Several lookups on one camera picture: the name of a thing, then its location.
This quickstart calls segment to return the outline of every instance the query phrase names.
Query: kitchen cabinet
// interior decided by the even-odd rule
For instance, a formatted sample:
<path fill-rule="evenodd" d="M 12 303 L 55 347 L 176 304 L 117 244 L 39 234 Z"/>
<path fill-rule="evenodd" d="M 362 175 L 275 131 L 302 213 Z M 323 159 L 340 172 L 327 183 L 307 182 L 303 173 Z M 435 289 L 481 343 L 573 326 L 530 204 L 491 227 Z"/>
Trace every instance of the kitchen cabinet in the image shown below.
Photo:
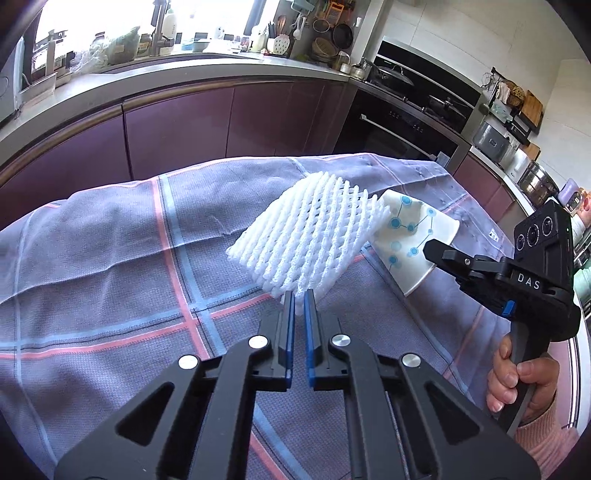
<path fill-rule="evenodd" d="M 280 135 L 284 137 L 282 150 L 288 149 L 289 132 L 283 130 L 283 125 L 285 117 L 293 114 L 287 108 L 292 86 L 293 82 L 272 82 L 234 89 L 226 149 L 228 158 L 272 157 Z"/>
<path fill-rule="evenodd" d="M 0 229 L 79 190 L 130 180 L 123 116 L 118 115 L 59 143 L 10 177 L 0 187 Z"/>
<path fill-rule="evenodd" d="M 286 107 L 282 111 L 282 126 L 275 156 L 303 155 L 316 112 L 320 113 L 323 82 L 295 82 L 291 86 Z"/>
<path fill-rule="evenodd" d="M 221 88 L 126 111 L 134 179 L 225 158 L 233 96 L 234 88 Z M 254 123 L 257 111 L 250 113 Z"/>
<path fill-rule="evenodd" d="M 514 202 L 503 182 L 471 154 L 466 156 L 453 177 L 497 223 Z"/>

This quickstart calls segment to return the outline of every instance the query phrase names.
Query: oven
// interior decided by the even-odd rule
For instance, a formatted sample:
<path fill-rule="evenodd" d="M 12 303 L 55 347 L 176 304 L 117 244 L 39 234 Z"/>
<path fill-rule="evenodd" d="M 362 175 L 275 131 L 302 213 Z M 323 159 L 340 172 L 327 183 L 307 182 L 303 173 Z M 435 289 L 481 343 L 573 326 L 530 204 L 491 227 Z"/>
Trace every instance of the oven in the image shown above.
<path fill-rule="evenodd" d="M 360 84 L 334 153 L 369 152 L 430 160 L 454 172 L 468 149 L 469 144 L 457 133 L 419 109 L 376 87 Z"/>

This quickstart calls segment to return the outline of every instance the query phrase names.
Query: frying pan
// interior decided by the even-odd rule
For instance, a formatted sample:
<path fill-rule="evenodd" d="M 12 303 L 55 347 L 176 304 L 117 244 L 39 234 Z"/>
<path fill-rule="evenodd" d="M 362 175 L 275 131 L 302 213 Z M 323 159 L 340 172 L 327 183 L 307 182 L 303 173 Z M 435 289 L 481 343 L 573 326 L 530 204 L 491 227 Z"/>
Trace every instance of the frying pan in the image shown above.
<path fill-rule="evenodd" d="M 346 23 L 334 27 L 330 33 L 333 44 L 339 50 L 347 50 L 353 45 L 353 30 Z"/>

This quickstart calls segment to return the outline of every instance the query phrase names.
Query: silver screw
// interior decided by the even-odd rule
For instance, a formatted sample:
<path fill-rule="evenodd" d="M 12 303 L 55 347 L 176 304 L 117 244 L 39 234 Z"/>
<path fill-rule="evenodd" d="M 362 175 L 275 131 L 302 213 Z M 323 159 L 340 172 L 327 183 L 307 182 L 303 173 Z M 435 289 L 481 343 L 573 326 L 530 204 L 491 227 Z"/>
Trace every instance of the silver screw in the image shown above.
<path fill-rule="evenodd" d="M 351 337 L 349 335 L 343 335 L 342 333 L 332 337 L 333 345 L 336 346 L 347 346 L 351 343 Z"/>
<path fill-rule="evenodd" d="M 178 359 L 178 365 L 183 370 L 192 370 L 199 364 L 199 358 L 194 355 L 185 355 Z"/>
<path fill-rule="evenodd" d="M 263 348 L 265 346 L 267 346 L 267 344 L 269 343 L 269 340 L 267 340 L 267 337 L 263 336 L 263 335 L 255 335 L 254 337 L 251 337 L 250 340 L 248 341 L 248 345 L 251 348 L 254 349 L 259 349 L 259 348 Z"/>
<path fill-rule="evenodd" d="M 418 367 L 421 364 L 421 357 L 414 353 L 407 353 L 402 357 L 402 363 L 407 367 Z"/>

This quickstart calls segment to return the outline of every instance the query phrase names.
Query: bottle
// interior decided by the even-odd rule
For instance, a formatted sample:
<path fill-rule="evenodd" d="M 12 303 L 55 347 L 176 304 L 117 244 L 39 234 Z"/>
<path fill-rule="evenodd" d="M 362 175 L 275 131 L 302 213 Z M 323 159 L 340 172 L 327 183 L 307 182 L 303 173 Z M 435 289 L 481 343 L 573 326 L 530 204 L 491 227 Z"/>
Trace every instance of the bottle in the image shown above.
<path fill-rule="evenodd" d="M 174 48 L 174 39 L 177 36 L 177 16 L 175 15 L 172 8 L 169 8 L 164 16 L 162 22 L 162 35 L 166 38 L 173 39 L 173 45 L 171 47 L 162 47 L 160 49 L 161 55 L 170 55 Z"/>

